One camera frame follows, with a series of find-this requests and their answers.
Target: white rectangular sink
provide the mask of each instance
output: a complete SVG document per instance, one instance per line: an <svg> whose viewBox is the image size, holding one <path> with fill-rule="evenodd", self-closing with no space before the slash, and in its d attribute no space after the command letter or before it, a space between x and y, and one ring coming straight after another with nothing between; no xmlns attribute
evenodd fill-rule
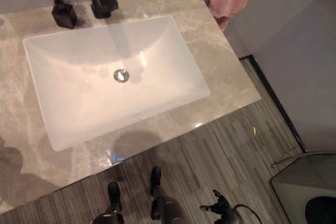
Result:
<svg viewBox="0 0 336 224"><path fill-rule="evenodd" d="M27 38L24 46L56 151L209 95L171 16Z"/></svg>

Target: undermount sink basin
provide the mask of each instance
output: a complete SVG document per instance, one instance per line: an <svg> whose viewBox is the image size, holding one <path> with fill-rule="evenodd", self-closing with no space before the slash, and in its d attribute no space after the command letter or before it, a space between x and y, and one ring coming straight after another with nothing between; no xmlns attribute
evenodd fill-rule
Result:
<svg viewBox="0 0 336 224"><path fill-rule="evenodd" d="M209 95L171 16L24 39L60 151Z"/></svg>

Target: black cable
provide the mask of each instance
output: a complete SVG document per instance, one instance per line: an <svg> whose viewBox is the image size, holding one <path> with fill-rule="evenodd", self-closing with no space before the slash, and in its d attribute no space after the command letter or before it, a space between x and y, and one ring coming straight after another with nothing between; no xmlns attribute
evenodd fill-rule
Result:
<svg viewBox="0 0 336 224"><path fill-rule="evenodd" d="M245 208L247 208L248 210L250 210L250 211L252 212L252 214L254 214L254 215L257 217L257 219L259 220L260 224L263 224L262 221L261 221L261 218L259 217L259 215L258 215L256 212L254 212L250 207L248 207L248 206L246 206L246 205L244 205L244 204L238 204L238 205L235 206L233 209L236 210L236 209L239 208L239 207L245 207Z"/></svg>

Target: sink drain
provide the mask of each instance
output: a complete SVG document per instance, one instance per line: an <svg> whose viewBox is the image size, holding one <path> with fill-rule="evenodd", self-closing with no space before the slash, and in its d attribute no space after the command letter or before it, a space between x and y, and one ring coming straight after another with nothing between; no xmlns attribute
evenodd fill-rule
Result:
<svg viewBox="0 0 336 224"><path fill-rule="evenodd" d="M117 82L123 83L128 81L130 74L124 69L118 69L114 72L113 77Z"/></svg>

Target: marble countertop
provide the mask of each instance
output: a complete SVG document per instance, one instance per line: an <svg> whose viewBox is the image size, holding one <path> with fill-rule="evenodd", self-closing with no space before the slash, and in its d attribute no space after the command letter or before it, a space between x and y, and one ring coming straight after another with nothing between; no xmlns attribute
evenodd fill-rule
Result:
<svg viewBox="0 0 336 224"><path fill-rule="evenodd" d="M64 31L51 7L0 15L1 212L51 193L251 104L260 96L203 0L118 0L108 19L90 3L74 5L78 27L171 15L210 89L210 96L55 152L50 145L22 40Z"/></svg>

